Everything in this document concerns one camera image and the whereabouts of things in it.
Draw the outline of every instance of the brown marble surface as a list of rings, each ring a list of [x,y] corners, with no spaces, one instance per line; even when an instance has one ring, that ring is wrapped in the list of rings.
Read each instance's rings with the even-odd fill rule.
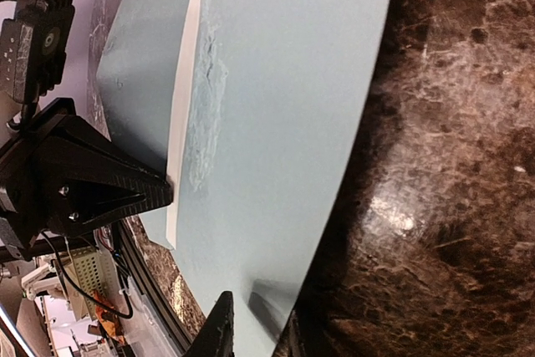
[[[391,1],[294,310],[309,355],[535,355],[534,10]]]
[[[90,122],[105,135],[109,135],[104,110],[96,84],[96,72],[111,24],[121,0],[95,0],[89,38],[88,115]],[[137,247],[161,288],[192,337],[195,337],[204,322],[204,316],[181,276],[171,253],[149,240],[138,217],[127,219],[134,234]]]

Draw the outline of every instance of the wire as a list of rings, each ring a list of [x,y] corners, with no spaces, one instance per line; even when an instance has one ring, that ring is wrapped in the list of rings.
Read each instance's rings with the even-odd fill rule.
[[[111,252],[112,254],[114,253],[114,249],[102,238],[103,234],[101,232],[100,229],[97,229],[96,230],[96,237],[97,237],[97,240],[99,240],[99,243],[102,244],[102,247],[104,247],[106,250],[108,250],[109,252]]]
[[[37,111],[37,104],[24,104],[20,110],[20,120],[19,122],[15,121],[13,117],[8,122],[9,128],[14,131],[20,131],[22,128],[26,127],[31,121],[35,112]]]
[[[106,232],[106,227],[101,227],[101,228],[100,228],[100,231],[102,232],[102,236],[103,236],[106,240],[109,240],[109,239],[110,239],[110,236],[109,236],[108,233]]]
[[[51,261],[51,265],[52,265],[52,267],[53,267],[54,269],[56,268],[55,260],[52,260],[52,261]],[[65,284],[65,278],[64,278],[64,276],[61,274],[61,272],[58,272],[58,279],[59,279],[59,284],[61,285],[61,289],[62,289],[62,291],[64,292],[65,296],[67,296],[67,294],[69,294],[69,293],[67,292],[67,285]],[[68,304],[68,305],[71,305],[69,299],[67,299],[67,304]]]
[[[127,314],[121,313],[120,311],[117,311],[116,309],[112,309],[111,307],[108,307],[106,304],[101,303],[96,298],[93,298],[93,297],[89,296],[84,290],[82,290],[74,282],[74,280],[65,271],[65,267],[64,267],[63,263],[61,262],[61,258],[59,257],[59,252],[56,249],[56,247],[54,247],[52,242],[50,241],[50,237],[48,237],[48,234],[45,233],[45,232],[41,232],[41,234],[43,235],[43,238],[46,240],[46,242],[48,243],[50,248],[52,248],[52,251],[53,251],[54,255],[56,256],[56,261],[58,263],[59,270],[61,271],[61,273],[63,274],[65,279],[67,279],[67,282],[69,282],[70,285],[74,288],[74,290],[76,290],[78,293],[80,293],[82,296],[84,296],[90,302],[97,304],[99,307],[101,307],[102,309],[105,309],[109,313],[117,315],[118,317],[120,317],[122,319],[130,319],[130,318],[132,318],[132,316],[134,315],[134,310],[132,309],[132,304],[131,304],[130,299],[128,298],[128,295],[126,293],[124,293],[124,296],[125,296],[126,306],[128,307],[128,313]],[[123,280],[122,280],[122,277],[120,275],[119,275],[119,283],[120,283],[120,286],[122,287],[123,286]]]
[[[123,275],[124,278],[128,278],[130,276],[130,272],[128,272],[128,269],[125,268],[124,265],[122,265],[116,258],[116,256],[112,256],[114,259],[115,266],[119,270],[119,272]]]

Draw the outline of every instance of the screw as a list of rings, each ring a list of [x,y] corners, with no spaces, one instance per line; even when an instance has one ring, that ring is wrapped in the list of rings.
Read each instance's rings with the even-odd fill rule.
[[[47,38],[44,39],[44,47],[45,48],[48,48],[50,47],[50,45],[52,45],[52,43],[54,43],[54,33],[49,33],[47,35]]]
[[[59,194],[61,196],[67,196],[67,194],[69,194],[69,190],[69,186],[65,185],[59,189]]]

